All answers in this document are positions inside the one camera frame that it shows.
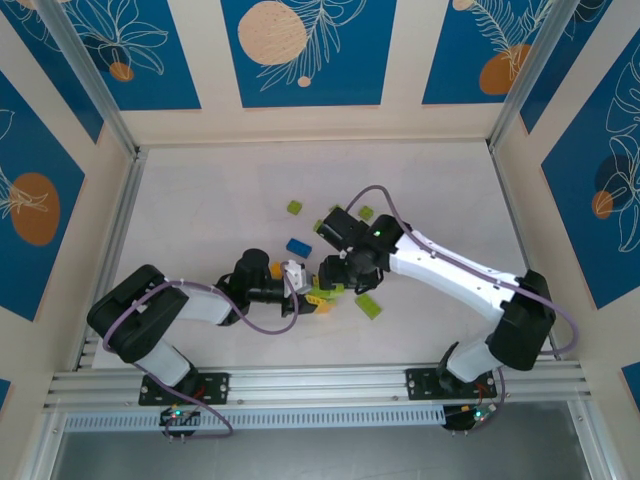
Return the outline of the grey metal sheet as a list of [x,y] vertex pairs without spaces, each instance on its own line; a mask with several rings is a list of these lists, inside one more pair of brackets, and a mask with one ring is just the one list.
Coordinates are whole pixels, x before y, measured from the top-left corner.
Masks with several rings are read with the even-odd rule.
[[562,403],[507,405],[477,433],[436,426],[67,433],[52,480],[601,480]]

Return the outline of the aluminium front rail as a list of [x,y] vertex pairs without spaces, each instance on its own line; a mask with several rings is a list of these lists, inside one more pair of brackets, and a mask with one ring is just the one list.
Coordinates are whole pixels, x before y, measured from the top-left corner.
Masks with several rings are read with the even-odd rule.
[[[453,404],[456,400],[410,400],[405,371],[418,365],[372,365],[296,368],[224,368],[230,375],[227,403],[240,408],[391,406]],[[540,361],[520,372],[504,368],[493,374],[498,398],[507,402],[574,401],[591,398],[577,361]],[[138,405],[141,373],[132,369],[54,374],[45,396],[45,412],[131,410]]]

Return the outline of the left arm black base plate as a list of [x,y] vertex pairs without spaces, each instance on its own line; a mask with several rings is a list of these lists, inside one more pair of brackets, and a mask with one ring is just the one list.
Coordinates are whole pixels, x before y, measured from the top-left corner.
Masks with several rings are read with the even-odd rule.
[[[208,405],[225,405],[229,392],[230,375],[228,373],[190,373],[173,390],[195,398]],[[142,378],[138,404],[140,406],[171,406],[185,404],[176,396],[159,386],[150,376]]]

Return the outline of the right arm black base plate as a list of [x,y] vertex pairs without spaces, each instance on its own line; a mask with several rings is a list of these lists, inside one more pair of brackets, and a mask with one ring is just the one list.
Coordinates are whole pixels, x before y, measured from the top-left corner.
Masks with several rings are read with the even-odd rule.
[[480,396],[495,399],[498,396],[491,372],[465,383],[436,367],[411,368],[405,371],[405,380],[410,400],[463,400]]

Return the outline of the aluminium side rail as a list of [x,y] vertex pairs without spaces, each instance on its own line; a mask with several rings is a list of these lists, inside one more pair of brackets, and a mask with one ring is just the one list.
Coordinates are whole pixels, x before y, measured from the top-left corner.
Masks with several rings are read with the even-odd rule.
[[79,333],[76,335],[72,356],[67,364],[71,371],[76,371],[79,368],[86,338],[91,336],[91,328],[86,321],[89,309],[105,296],[114,285],[147,156],[148,151],[141,149],[129,163],[122,186],[118,190],[118,196],[115,198],[114,208],[108,217],[110,220],[108,229],[100,237],[102,250],[98,270],[89,298],[80,308],[78,317]]
[[[494,152],[494,149],[492,149],[491,147],[488,146],[488,144],[487,144],[487,148],[488,148],[489,155],[491,157],[492,164],[493,164],[494,169],[495,169],[497,180],[499,182],[499,185],[500,185],[500,188],[501,188],[501,191],[502,191],[502,195],[503,195],[503,198],[504,198],[504,202],[505,202],[506,208],[507,208],[508,213],[509,213],[509,217],[510,217],[511,224],[512,224],[515,236],[516,236],[516,240],[517,240],[517,243],[518,243],[518,247],[519,247],[519,250],[520,250],[520,254],[521,254],[522,260],[524,262],[525,267],[527,269],[530,269],[531,265],[530,265],[529,256],[527,254],[527,251],[526,251],[526,248],[525,248],[525,245],[524,245],[523,237],[522,237],[522,234],[521,234],[521,231],[520,231],[520,228],[519,228],[520,225],[519,225],[519,222],[518,222],[518,218],[517,218],[513,203],[511,201],[512,199],[511,199],[511,196],[510,196],[509,189],[507,188],[508,185],[506,183],[506,180],[504,178],[503,172],[502,172],[501,167],[499,165],[497,154]],[[553,360],[556,360],[556,361],[563,360],[562,354],[557,354],[557,353],[553,352],[555,347],[556,347],[556,343],[555,343],[555,339],[554,339],[552,333],[550,333],[549,336],[547,337],[546,343],[548,343],[549,346],[551,347],[552,353],[551,354],[544,354],[544,355],[541,354],[541,356],[552,358]]]

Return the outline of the blue floral wall panel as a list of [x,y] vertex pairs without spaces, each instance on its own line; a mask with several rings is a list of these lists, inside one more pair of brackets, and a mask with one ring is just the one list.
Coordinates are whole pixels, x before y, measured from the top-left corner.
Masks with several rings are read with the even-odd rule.
[[542,163],[587,287],[603,307],[640,286],[640,36]]
[[640,0],[579,0],[520,109],[525,134],[579,92],[580,81],[594,86],[579,107],[587,125],[640,143]]
[[168,0],[68,0],[62,8],[120,110],[201,108]]
[[0,11],[96,144],[104,119],[37,12],[33,0],[0,0]]
[[424,105],[499,103],[555,0],[450,0]]
[[84,178],[0,72],[0,307],[36,318]]
[[397,0],[220,0],[245,109],[377,106]]

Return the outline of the aluminium frame post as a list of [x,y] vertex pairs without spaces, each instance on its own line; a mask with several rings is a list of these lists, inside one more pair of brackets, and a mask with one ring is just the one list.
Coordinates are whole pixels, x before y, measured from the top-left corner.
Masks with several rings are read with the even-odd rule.
[[74,75],[82,84],[119,146],[131,159],[135,160],[139,145],[134,140],[120,109],[62,6],[56,0],[33,0],[33,3]]
[[507,94],[487,144],[497,151],[520,121],[529,135],[591,37],[612,0],[546,0],[541,28]]

